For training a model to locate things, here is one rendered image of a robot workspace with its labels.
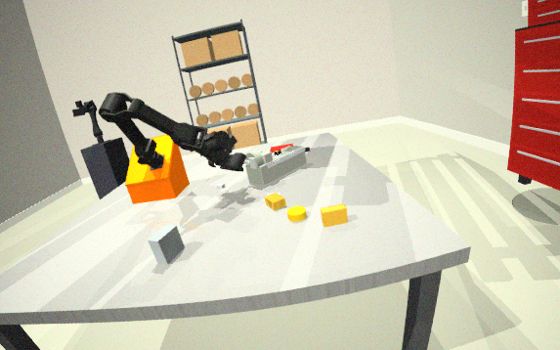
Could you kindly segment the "red flat block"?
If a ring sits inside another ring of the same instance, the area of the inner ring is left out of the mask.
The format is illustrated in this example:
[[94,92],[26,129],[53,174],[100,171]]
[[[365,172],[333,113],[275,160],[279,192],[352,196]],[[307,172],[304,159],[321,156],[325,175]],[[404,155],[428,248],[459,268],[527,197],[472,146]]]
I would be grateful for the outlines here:
[[281,150],[281,149],[283,149],[285,147],[288,147],[288,146],[293,146],[293,144],[271,147],[270,152],[273,153],[275,151]]

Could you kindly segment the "yellow cylinder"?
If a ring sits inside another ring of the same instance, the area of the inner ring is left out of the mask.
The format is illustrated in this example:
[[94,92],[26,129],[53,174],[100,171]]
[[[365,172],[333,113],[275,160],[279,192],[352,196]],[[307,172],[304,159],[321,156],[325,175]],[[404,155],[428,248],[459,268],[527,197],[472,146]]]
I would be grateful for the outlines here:
[[287,210],[288,220],[291,222],[300,222],[306,219],[306,209],[302,206],[295,206]]

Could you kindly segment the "yellow cube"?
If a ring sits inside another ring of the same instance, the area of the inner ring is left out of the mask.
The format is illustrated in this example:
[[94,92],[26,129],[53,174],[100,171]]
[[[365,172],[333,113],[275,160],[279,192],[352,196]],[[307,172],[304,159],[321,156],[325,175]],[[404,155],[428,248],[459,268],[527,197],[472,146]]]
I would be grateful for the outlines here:
[[330,227],[348,223],[346,205],[337,204],[321,209],[323,227]]
[[265,197],[266,204],[274,210],[278,210],[286,206],[285,198],[278,194],[272,194]]

